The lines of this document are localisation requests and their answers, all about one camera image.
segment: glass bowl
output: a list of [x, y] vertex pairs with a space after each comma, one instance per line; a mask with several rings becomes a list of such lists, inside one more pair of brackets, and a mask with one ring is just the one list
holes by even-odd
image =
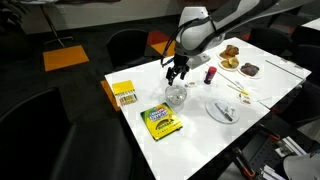
[[165, 91], [167, 103], [175, 106], [183, 104], [187, 98], [187, 90], [179, 85], [168, 86]]

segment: plate with food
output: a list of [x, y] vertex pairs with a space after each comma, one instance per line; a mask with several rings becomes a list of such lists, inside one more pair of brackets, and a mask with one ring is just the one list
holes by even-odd
[[235, 57], [229, 58], [219, 62], [219, 65], [222, 69], [227, 71], [236, 71], [239, 66], [239, 60]]
[[230, 59], [236, 57], [239, 54], [239, 48], [233, 45], [227, 45], [226, 49], [222, 52], [218, 52], [217, 56], [219, 59]]
[[221, 99], [208, 100], [206, 109], [213, 119], [222, 123], [232, 124], [240, 119], [240, 110], [236, 105]]
[[251, 79], [259, 79], [262, 77], [261, 68], [250, 63], [239, 65], [238, 72]]

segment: gray wall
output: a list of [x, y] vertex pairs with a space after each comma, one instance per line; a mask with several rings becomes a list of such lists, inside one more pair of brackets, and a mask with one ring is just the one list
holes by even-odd
[[[122, 0], [116, 3], [50, 5], [47, 9], [56, 29], [63, 30], [180, 14], [185, 6], [191, 5], [215, 9], [224, 1], [226, 0]], [[29, 8], [32, 12], [22, 19], [25, 32], [33, 34], [50, 31], [39, 6]]]

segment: yellow crayon box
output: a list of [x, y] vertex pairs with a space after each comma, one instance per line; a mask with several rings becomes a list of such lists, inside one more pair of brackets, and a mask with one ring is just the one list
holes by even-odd
[[167, 103], [140, 113], [153, 139], [159, 140], [182, 128], [182, 123]]

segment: table leg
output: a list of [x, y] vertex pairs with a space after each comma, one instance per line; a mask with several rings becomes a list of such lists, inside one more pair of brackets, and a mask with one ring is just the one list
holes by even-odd
[[57, 33], [57, 30], [56, 30], [56, 28], [54, 27], [54, 25], [52, 24], [52, 21], [51, 21], [49, 15], [48, 15], [48, 12], [46, 11], [44, 5], [40, 5], [40, 8], [41, 8], [41, 11], [42, 11], [44, 17], [45, 17], [46, 20], [47, 20], [47, 22], [48, 22], [48, 24], [49, 24], [52, 32], [53, 32], [55, 38], [56, 38], [55, 40], [48, 41], [48, 42], [46, 42], [45, 44], [51, 43], [51, 42], [53, 42], [53, 41], [58, 41], [58, 42], [61, 44], [62, 47], [65, 47], [65, 45], [62, 43], [61, 40], [62, 40], [62, 39], [73, 39], [73, 38], [72, 38], [72, 37], [59, 38], [58, 33]]

